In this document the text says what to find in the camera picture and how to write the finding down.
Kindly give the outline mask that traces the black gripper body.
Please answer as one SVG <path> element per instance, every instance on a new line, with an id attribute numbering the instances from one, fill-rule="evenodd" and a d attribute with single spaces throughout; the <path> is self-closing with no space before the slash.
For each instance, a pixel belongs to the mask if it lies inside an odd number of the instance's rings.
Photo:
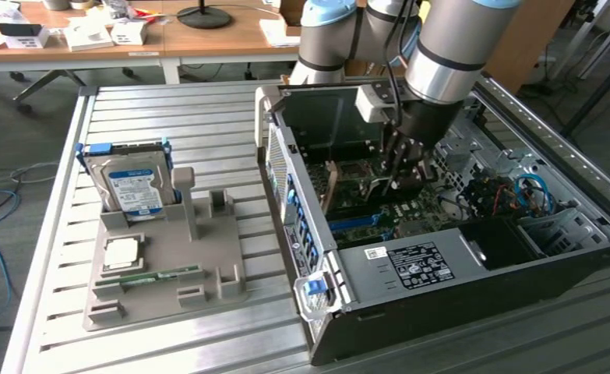
<path id="1" fill-rule="evenodd" d="M 387 109 L 387 149 L 401 143 L 413 144 L 429 152 L 445 135 L 463 101 L 436 104 L 424 100 L 401 101 L 397 109 Z"/>

